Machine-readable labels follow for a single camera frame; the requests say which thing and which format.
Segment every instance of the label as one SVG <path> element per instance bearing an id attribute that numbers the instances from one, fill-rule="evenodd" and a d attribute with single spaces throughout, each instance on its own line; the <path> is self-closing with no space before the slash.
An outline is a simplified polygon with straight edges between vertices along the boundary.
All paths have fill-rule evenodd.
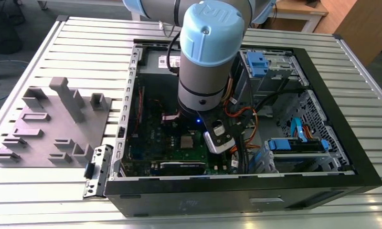
<path id="1" fill-rule="evenodd" d="M 234 167 L 234 168 L 237 168 L 238 162 L 232 160 L 232 161 L 230 161 L 230 166 Z"/>
<path id="2" fill-rule="evenodd" d="M 230 97 L 229 102 L 234 105 L 237 101 Z"/>
<path id="3" fill-rule="evenodd" d="M 166 56 L 158 57 L 158 68 L 166 68 L 165 59 L 166 59 Z M 178 59 L 180 59 L 180 56 L 169 56 L 169 65 L 172 68 L 178 67 Z"/>

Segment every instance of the aluminum extrusion table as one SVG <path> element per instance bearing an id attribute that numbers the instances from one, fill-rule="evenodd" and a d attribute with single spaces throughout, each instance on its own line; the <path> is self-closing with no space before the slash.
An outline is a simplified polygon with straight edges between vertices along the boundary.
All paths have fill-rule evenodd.
<path id="1" fill-rule="evenodd" d="M 55 21 L 0 110 L 0 143 L 25 105 L 21 95 L 27 86 L 54 93 L 47 88 L 50 77 L 65 76 L 69 87 L 78 88 L 82 96 L 99 92 L 112 98 L 102 143 L 113 144 L 132 41 L 137 38 L 166 39 L 153 22 L 75 17 Z M 244 43 L 307 50 L 382 177 L 382 91 L 344 42 L 325 34 L 248 30 Z M 311 210 L 125 219 L 106 199 L 81 200 L 82 171 L 0 168 L 0 226 L 382 229 L 382 187 Z"/>

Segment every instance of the black cable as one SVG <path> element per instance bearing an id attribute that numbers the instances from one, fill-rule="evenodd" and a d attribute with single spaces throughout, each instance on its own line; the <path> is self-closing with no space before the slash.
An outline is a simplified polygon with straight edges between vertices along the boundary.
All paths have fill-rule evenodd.
<path id="1" fill-rule="evenodd" d="M 277 97 L 279 95 L 287 94 L 287 93 L 301 93 L 301 92 L 304 92 L 304 91 L 305 91 L 304 88 L 299 88 L 299 89 L 280 90 L 280 91 L 277 91 L 277 92 L 271 93 L 268 96 L 265 96 L 265 97 L 263 98 L 263 100 L 260 101 L 260 103 L 257 103 L 257 105 L 255 106 L 255 112 L 257 113 L 259 110 L 263 108 L 263 106 L 267 104 L 267 102 L 268 102 L 272 98 Z"/>
<path id="2" fill-rule="evenodd" d="M 234 137 L 234 145 L 236 145 L 236 152 L 237 152 L 237 174 L 244 174 L 245 173 L 245 166 L 244 166 L 244 144 L 243 144 L 243 138 L 241 136 Z"/>
<path id="3" fill-rule="evenodd" d="M 275 22 L 276 17 L 277 17 L 277 5 L 273 4 L 272 24 Z"/>
<path id="4" fill-rule="evenodd" d="M 174 3 L 173 3 L 173 24 L 176 26 L 178 26 L 178 20 L 177 20 L 178 4 L 180 4 L 180 0 L 174 0 Z"/>
<path id="5" fill-rule="evenodd" d="M 248 90 L 248 99 L 249 99 L 249 107 L 253 108 L 253 93 L 252 93 L 252 84 L 248 78 L 248 75 L 244 74 L 244 78 L 245 78 L 245 85 L 247 85 L 247 90 Z"/>
<path id="6" fill-rule="evenodd" d="M 176 68 L 172 68 L 170 67 L 170 63 L 169 63 L 169 55 L 170 55 L 170 49 L 172 49 L 172 46 L 173 46 L 173 43 L 176 42 L 177 38 L 178 38 L 178 35 L 180 35 L 180 31 L 177 32 L 177 34 L 174 35 L 174 37 L 172 38 L 172 41 L 169 42 L 169 45 L 168 45 L 168 50 L 166 50 L 166 56 L 165 56 L 165 63 L 166 63 L 166 68 L 168 70 L 177 74 L 177 67 Z"/>

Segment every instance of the blue clip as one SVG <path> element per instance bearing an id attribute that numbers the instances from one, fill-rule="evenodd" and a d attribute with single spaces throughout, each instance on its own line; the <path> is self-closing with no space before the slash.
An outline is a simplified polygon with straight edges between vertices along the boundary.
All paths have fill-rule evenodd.
<path id="1" fill-rule="evenodd" d="M 269 141 L 267 141 L 267 143 L 268 143 L 268 148 L 269 148 L 269 150 L 273 150 L 273 149 L 275 149 L 273 141 L 269 140 Z"/>
<path id="2" fill-rule="evenodd" d="M 292 118 L 292 120 L 291 120 L 291 125 L 289 125 L 289 135 L 291 136 L 293 136 L 295 128 L 297 129 L 297 136 L 299 136 L 300 140 L 303 142 L 307 142 L 307 139 L 305 139 L 304 134 L 303 134 L 303 129 L 300 127 L 300 119 L 299 118 Z"/>
<path id="3" fill-rule="evenodd" d="M 328 141 L 327 141 L 327 140 L 324 140 L 324 139 L 321 139 L 321 140 L 320 140 L 320 145 L 323 146 L 323 149 L 327 151 L 327 150 L 328 150 L 328 148 L 329 148 Z"/>

